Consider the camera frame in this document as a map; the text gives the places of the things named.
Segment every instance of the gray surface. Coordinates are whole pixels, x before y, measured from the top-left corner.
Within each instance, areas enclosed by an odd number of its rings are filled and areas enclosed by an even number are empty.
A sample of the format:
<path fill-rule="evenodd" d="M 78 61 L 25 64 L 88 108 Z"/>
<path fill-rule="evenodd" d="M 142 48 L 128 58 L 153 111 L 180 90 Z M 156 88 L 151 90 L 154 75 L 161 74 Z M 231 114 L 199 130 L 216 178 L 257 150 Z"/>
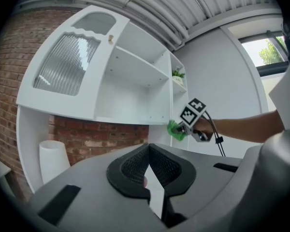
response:
<path fill-rule="evenodd" d="M 204 209 L 170 232 L 229 231 L 234 209 L 242 199 L 258 159 L 261 146 L 247 150 L 244 159 L 226 187 Z"/>
<path fill-rule="evenodd" d="M 70 232 L 161 231 L 165 225 L 151 211 L 147 200 L 130 199 L 108 182 L 106 170 L 116 158 L 139 147 L 84 160 L 39 189 L 30 201 L 40 211 L 65 185 L 81 187 L 58 227 Z"/>
<path fill-rule="evenodd" d="M 197 171 L 196 179 L 189 190 L 172 197 L 171 203 L 176 212 L 191 217 L 211 202 L 228 184 L 234 173 L 214 168 L 216 163 L 238 166 L 242 159 L 209 156 L 185 150 L 158 145 L 179 157 L 189 160 Z"/>
<path fill-rule="evenodd" d="M 146 200 L 122 196 L 107 180 L 109 164 L 139 145 L 74 165 L 39 189 L 30 205 L 39 212 L 65 185 L 72 184 L 81 190 L 58 223 L 59 228 L 70 232 L 228 231 L 233 211 L 250 182 L 260 146 L 249 149 L 243 160 L 158 146 L 189 160 L 197 170 L 196 180 L 189 190 L 170 198 L 174 211 L 188 217 L 171 229 L 151 211 Z M 219 162 L 240 165 L 236 173 L 230 173 L 213 167 Z"/>
<path fill-rule="evenodd" d="M 280 82 L 270 92 L 286 130 L 290 130 L 290 65 Z"/>
<path fill-rule="evenodd" d="M 262 221 L 272 222 L 271 217 L 280 218 L 285 231 L 289 231 L 289 207 L 290 131 L 285 131 L 271 137 L 263 145 L 253 177 L 234 213 L 230 231 L 256 230 Z"/>

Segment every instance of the corrugated ceiling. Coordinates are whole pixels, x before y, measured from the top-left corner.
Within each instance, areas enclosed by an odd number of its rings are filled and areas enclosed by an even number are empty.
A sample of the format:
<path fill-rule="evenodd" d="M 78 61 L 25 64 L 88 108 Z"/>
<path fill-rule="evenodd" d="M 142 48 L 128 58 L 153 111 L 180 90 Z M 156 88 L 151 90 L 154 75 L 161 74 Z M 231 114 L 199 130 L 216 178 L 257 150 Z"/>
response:
<path fill-rule="evenodd" d="M 92 0 L 96 2 L 100 2 L 101 4 L 108 4 L 114 6 L 117 13 L 120 11 L 123 12 L 125 16 L 128 16 L 137 23 L 139 26 L 143 27 L 147 31 L 153 33 L 156 37 L 158 37 L 162 42 L 165 42 L 167 39 L 169 42 L 178 47 L 170 34 L 166 33 L 165 30 L 162 30 L 161 27 L 154 19 L 150 19 L 147 16 L 139 13 L 138 11 L 126 6 L 125 4 L 120 4 L 118 1 L 114 0 Z M 217 16 L 226 13 L 228 11 L 236 10 L 238 8 L 248 7 L 251 5 L 267 5 L 268 7 L 277 7 L 275 0 L 151 0 L 157 3 L 161 8 L 163 8 L 167 13 L 177 21 L 184 29 L 186 29 L 189 33 L 194 32 L 194 29 L 198 27 L 198 24 L 201 22 L 210 19 L 216 18 Z M 142 0 L 127 0 L 127 2 L 135 3 L 142 8 L 144 8 L 147 12 L 151 13 L 155 18 L 159 21 L 163 22 L 175 35 L 178 36 L 180 40 L 183 42 L 187 42 L 190 39 L 185 39 L 184 35 L 178 31 L 178 27 L 174 24 L 174 22 L 170 21 L 166 18 L 161 11 L 157 11 L 154 9 L 151 4 L 144 2 Z M 64 0 L 60 2 L 58 0 L 47 0 L 47 2 L 32 2 L 27 3 L 25 6 L 21 6 L 20 8 L 16 7 L 17 10 L 24 10 L 31 7 L 39 7 L 39 6 L 69 6 L 73 4 L 73 6 L 84 7 L 90 5 L 90 2 L 81 2 L 76 0 L 66 0 L 66 4 Z"/>

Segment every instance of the cable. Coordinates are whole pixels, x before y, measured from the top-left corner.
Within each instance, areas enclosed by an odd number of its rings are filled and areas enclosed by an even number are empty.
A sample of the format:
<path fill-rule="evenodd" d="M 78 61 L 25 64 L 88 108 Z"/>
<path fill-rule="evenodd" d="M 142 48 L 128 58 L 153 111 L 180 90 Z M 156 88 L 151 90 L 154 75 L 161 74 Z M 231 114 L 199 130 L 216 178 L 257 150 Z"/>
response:
<path fill-rule="evenodd" d="M 205 111 L 206 115 L 208 116 L 209 118 L 209 123 L 210 125 L 212 126 L 213 128 L 213 131 L 214 131 L 214 136 L 215 136 L 215 139 L 216 139 L 216 144 L 218 145 L 218 148 L 220 150 L 220 153 L 223 157 L 226 156 L 226 154 L 224 153 L 224 150 L 223 150 L 223 147 L 222 147 L 222 144 L 221 142 L 218 141 L 218 139 L 220 139 L 221 137 L 219 137 L 219 134 L 218 134 L 218 131 L 217 131 L 217 128 L 216 128 L 216 125 L 214 124 L 211 116 L 209 115 L 209 113 L 207 111 Z"/>

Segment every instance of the white vase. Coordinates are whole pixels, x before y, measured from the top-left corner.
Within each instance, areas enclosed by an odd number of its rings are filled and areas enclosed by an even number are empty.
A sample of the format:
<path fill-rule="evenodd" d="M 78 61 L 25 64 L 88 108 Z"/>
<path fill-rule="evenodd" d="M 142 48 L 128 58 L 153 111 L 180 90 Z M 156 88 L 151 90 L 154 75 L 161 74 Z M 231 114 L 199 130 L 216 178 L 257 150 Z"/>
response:
<path fill-rule="evenodd" d="M 183 79 L 179 76 L 173 76 L 172 77 L 174 81 L 176 81 L 179 85 L 183 86 L 184 85 L 184 82 L 183 82 Z"/>
<path fill-rule="evenodd" d="M 70 163 L 64 143 L 50 140 L 41 142 L 40 167 L 44 184 L 66 171 Z"/>

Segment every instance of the green cloth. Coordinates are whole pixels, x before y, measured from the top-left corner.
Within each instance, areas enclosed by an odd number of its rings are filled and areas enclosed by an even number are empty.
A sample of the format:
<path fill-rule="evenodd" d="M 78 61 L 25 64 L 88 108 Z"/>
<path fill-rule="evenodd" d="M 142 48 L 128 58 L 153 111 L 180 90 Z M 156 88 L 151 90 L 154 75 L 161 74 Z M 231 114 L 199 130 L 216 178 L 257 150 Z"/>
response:
<path fill-rule="evenodd" d="M 172 136 L 172 137 L 174 137 L 174 138 L 176 138 L 178 141 L 183 141 L 184 140 L 184 138 L 187 136 L 186 135 L 186 133 L 184 133 L 184 132 L 181 132 L 181 133 L 173 133 L 172 131 L 173 131 L 173 129 L 175 129 L 175 128 L 177 128 L 178 127 L 178 124 L 174 121 L 174 120 L 170 120 L 169 121 L 169 124 L 168 124 L 168 133 Z"/>

